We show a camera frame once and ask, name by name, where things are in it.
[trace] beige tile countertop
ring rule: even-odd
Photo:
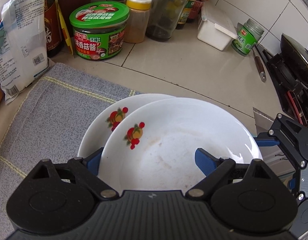
[[[219,51],[197,39],[197,23],[176,30],[168,42],[146,38],[125,43],[122,51],[105,61],[85,60],[67,48],[53,58],[73,68],[142,93],[191,97],[220,106],[256,135],[253,107],[275,118],[282,112],[266,71],[263,83],[253,54],[243,57],[231,47]],[[29,89],[12,103],[0,103],[0,142]]]

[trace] white ceramic bowl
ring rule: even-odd
[[[249,131],[211,103],[171,98],[147,104],[125,118],[109,137],[98,177],[123,190],[182,190],[205,176],[196,166],[197,148],[237,163],[262,158]]]
[[[99,148],[104,147],[107,139],[125,117],[148,103],[174,98],[163,94],[141,94],[124,98],[101,112],[90,124],[79,146],[78,156],[86,158]]]

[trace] knife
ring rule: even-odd
[[[256,64],[256,68],[258,70],[258,73],[259,73],[259,75],[261,77],[261,80],[263,82],[265,82],[266,81],[266,75],[265,75],[265,70],[264,70],[262,61],[261,61],[259,56],[256,56],[254,48],[252,48],[252,51],[253,51],[254,60],[255,60],[255,64]]]

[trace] yellow stitching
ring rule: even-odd
[[[62,87],[68,88],[70,90],[73,90],[75,92],[78,92],[78,93],[81,93],[81,94],[85,94],[85,95],[88,95],[88,96],[91,96],[91,97],[94,97],[94,98],[98,98],[98,99],[101,99],[101,100],[103,100],[105,102],[108,102],[108,103],[111,103],[111,104],[116,102],[116,100],[113,100],[111,98],[107,98],[107,97],[101,96],[99,94],[96,94],[96,93],[93,93],[93,92],[90,92],[90,91],[87,91],[87,90],[84,90],[84,89],[81,89],[81,88],[78,88],[78,87],[74,87],[74,86],[72,86],[70,84],[62,82],[62,81],[57,80],[55,78],[43,77],[42,80],[48,80],[50,82],[53,82],[53,83],[58,84],[58,85],[60,85]]]
[[[10,122],[9,126],[7,127],[7,130],[6,130],[5,134],[4,134],[3,139],[1,140],[0,149],[1,149],[1,146],[2,146],[2,144],[3,144],[3,142],[4,142],[5,138],[6,138],[7,133],[9,132],[10,127],[12,126],[13,121],[15,120],[16,115],[17,115],[18,112],[20,111],[20,108],[22,107],[23,103],[24,103],[25,100],[28,98],[29,94],[32,92],[32,90],[33,90],[34,87],[38,84],[39,81],[40,81],[40,80],[38,80],[38,81],[36,82],[36,84],[33,85],[32,89],[28,92],[27,96],[24,98],[24,100],[22,101],[22,103],[21,103],[20,106],[18,107],[16,113],[15,113],[14,116],[13,116],[12,121]]]
[[[8,165],[14,172],[16,172],[19,176],[21,176],[23,179],[27,176],[25,172],[23,172],[21,169],[17,168],[14,164],[12,164],[9,160],[5,159],[4,157],[0,156],[0,161]]]

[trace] white plastic container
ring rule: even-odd
[[[204,1],[197,38],[219,50],[224,50],[232,40],[237,39],[237,33],[233,23],[222,10]]]

